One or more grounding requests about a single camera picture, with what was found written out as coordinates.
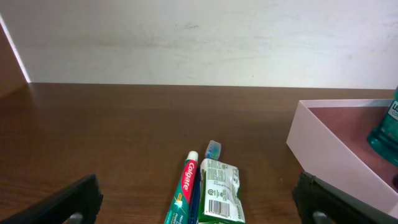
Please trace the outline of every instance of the white backdrop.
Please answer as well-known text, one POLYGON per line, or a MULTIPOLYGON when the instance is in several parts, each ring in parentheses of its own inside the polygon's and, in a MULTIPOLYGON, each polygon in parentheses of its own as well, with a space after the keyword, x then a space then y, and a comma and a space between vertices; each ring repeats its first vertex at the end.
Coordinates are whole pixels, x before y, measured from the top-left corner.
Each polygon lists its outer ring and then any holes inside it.
POLYGON ((387 88, 396 0, 2 0, 33 82, 387 88))

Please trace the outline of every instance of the teal mouthwash bottle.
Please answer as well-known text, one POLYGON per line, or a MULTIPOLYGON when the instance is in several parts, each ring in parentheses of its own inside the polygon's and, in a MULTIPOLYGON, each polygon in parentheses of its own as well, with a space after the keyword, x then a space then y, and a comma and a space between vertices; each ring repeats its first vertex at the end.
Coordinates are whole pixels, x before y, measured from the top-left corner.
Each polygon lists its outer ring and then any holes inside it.
POLYGON ((368 142, 381 157, 398 166, 398 87, 394 101, 379 127, 371 131, 368 142))

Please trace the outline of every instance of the green and white package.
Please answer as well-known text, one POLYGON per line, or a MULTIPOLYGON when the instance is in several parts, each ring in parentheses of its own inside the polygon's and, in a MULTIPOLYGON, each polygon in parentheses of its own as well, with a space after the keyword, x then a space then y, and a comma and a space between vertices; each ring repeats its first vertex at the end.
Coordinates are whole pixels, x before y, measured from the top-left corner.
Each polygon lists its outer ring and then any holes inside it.
POLYGON ((213 159, 200 165, 199 224, 245 223, 239 199, 239 170, 213 159))

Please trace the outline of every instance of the brown tabletop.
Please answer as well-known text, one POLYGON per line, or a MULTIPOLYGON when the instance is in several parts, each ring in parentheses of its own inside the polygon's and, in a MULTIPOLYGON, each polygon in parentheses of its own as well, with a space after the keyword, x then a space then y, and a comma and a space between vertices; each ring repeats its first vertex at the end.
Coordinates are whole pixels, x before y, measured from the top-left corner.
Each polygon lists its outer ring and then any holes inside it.
POLYGON ((162 223, 188 152, 202 159, 213 139, 239 168, 246 223, 299 223, 285 143, 298 100, 392 92, 30 84, 0 98, 0 220, 97 174, 97 223, 162 223))

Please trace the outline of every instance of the white box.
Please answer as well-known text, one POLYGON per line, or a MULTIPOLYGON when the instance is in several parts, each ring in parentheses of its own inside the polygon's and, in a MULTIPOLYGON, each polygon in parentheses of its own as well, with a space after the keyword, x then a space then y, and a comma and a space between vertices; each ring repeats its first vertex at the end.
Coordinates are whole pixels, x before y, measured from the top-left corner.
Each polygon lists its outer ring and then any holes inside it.
POLYGON ((366 142, 391 102, 299 101, 287 145, 305 171, 398 218, 398 193, 392 184, 398 167, 366 142))

